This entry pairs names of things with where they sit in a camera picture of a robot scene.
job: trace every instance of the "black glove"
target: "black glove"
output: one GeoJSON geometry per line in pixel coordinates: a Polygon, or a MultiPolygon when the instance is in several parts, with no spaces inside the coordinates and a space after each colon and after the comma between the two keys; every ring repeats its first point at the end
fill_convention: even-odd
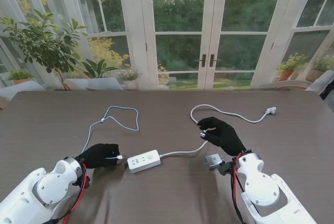
{"type": "Polygon", "coordinates": [[[78,158],[84,159],[87,168],[106,168],[116,165],[117,159],[106,159],[120,155],[117,144],[96,144],[82,154],[78,158]]]}
{"type": "Polygon", "coordinates": [[[208,130],[205,136],[201,136],[201,138],[221,147],[228,155],[236,156],[242,150],[246,150],[234,128],[228,123],[210,117],[202,119],[197,125],[201,130],[215,128],[214,130],[208,130]]]}

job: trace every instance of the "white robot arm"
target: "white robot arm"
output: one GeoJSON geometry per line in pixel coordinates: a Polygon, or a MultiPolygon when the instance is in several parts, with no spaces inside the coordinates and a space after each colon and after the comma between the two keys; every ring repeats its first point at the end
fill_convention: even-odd
{"type": "Polygon", "coordinates": [[[49,221],[82,176],[80,163],[70,157],[57,162],[52,172],[31,172],[1,203],[0,224],[42,224],[49,221]]]}
{"type": "Polygon", "coordinates": [[[316,224],[311,215],[298,201],[288,185],[278,175],[262,173],[264,162],[257,154],[241,156],[237,163],[237,174],[246,178],[245,192],[241,194],[248,211],[257,224],[316,224]],[[275,206],[283,193],[287,204],[270,215],[262,217],[256,207],[275,206]]]}

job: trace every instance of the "brown table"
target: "brown table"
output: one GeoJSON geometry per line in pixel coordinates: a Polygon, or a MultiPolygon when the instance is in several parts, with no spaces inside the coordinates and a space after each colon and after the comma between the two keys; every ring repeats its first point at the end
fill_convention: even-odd
{"type": "MultiPolygon", "coordinates": [[[[0,113],[0,201],[34,169],[51,171],[58,160],[78,155],[88,126],[110,105],[137,108],[140,133],[106,121],[95,126],[89,146],[118,143],[127,157],[153,149],[194,150],[203,141],[189,112],[202,103],[254,120],[276,106],[278,115],[259,124],[210,110],[196,111],[195,118],[216,116],[234,126],[246,148],[265,162],[264,172],[280,175],[318,223],[334,222],[334,114],[305,91],[21,92],[0,113]]],[[[135,127],[135,112],[110,113],[135,127]]],[[[239,223],[230,177],[209,171],[204,162],[204,155],[215,152],[221,149],[210,144],[136,174],[124,166],[90,171],[92,186],[68,223],[239,223]]],[[[247,220],[240,197],[238,203],[247,220]]]]}

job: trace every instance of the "lawn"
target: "lawn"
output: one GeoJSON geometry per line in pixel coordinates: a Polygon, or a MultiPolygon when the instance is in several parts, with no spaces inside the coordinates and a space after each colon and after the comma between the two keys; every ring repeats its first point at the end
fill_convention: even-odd
{"type": "MultiPolygon", "coordinates": [[[[236,80],[236,79],[224,79],[216,78],[213,81],[213,90],[237,90],[248,89],[251,84],[251,80],[236,80]]],[[[197,90],[197,78],[183,78],[177,79],[176,84],[169,86],[169,90],[197,90]]]]}

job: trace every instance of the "power strip socket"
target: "power strip socket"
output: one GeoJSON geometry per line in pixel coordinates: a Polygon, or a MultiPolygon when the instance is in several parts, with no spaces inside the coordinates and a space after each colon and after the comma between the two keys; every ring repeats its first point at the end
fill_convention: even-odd
{"type": "Polygon", "coordinates": [[[127,159],[130,173],[137,173],[139,171],[160,165],[160,163],[160,156],[156,150],[149,151],[141,155],[136,155],[127,159]]]}

